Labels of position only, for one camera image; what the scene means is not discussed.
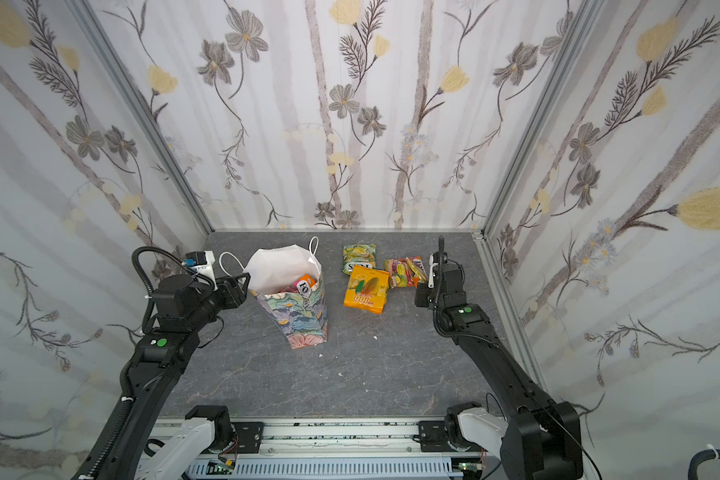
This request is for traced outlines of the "Fox's fruits candy bag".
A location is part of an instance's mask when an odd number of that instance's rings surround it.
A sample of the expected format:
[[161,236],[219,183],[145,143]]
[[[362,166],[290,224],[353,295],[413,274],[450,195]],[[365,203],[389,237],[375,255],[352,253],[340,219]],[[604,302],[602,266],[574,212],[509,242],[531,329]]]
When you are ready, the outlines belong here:
[[317,283],[318,280],[315,277],[305,274],[287,286],[283,293],[298,293],[302,296],[309,296]]
[[416,287],[419,283],[428,281],[420,257],[387,259],[384,261],[384,269],[389,274],[392,288]]

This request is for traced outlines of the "floral paper gift bag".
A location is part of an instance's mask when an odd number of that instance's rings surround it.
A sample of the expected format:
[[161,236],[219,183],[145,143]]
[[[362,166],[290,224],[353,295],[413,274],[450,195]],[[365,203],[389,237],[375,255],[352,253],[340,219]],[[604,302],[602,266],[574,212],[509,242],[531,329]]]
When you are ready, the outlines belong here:
[[[234,260],[243,273],[250,274],[248,291],[278,325],[293,349],[312,347],[328,340],[323,269],[316,253],[319,239],[314,236],[309,245],[289,245],[274,249],[259,249],[243,264],[237,257],[223,251],[218,266],[226,272],[225,259]],[[309,274],[318,280],[309,296],[283,293],[301,276]]]

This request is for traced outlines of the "yellow mango snack bag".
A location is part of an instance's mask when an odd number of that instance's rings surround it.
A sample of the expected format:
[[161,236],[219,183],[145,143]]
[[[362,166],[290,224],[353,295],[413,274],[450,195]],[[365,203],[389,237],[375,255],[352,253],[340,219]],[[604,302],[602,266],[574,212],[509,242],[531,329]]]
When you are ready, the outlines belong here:
[[349,277],[343,304],[349,308],[382,314],[387,303],[389,280],[386,271],[355,266]]

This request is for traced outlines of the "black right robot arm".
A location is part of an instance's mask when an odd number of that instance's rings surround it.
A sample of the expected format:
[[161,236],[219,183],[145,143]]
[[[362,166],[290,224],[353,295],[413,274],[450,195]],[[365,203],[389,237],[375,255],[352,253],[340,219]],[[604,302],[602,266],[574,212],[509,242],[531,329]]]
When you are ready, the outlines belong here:
[[433,316],[438,335],[454,342],[487,381],[496,414],[476,402],[447,410],[446,442],[455,450],[479,447],[498,457],[510,479],[580,479],[585,449],[578,412],[554,400],[499,339],[487,313],[467,299],[463,266],[450,259],[445,240],[430,257],[430,273],[414,303]]

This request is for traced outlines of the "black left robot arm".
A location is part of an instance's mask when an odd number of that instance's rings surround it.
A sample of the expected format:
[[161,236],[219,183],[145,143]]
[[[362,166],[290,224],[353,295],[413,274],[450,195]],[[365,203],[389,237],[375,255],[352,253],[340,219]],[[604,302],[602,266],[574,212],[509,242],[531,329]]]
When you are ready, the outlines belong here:
[[[166,257],[180,268],[155,286],[140,262],[144,253]],[[199,254],[185,260],[143,246],[131,262],[147,290],[143,336],[119,374],[120,398],[75,479],[134,479],[150,434],[169,394],[200,348],[201,330],[225,310],[245,302],[251,275],[213,279],[197,271]]]

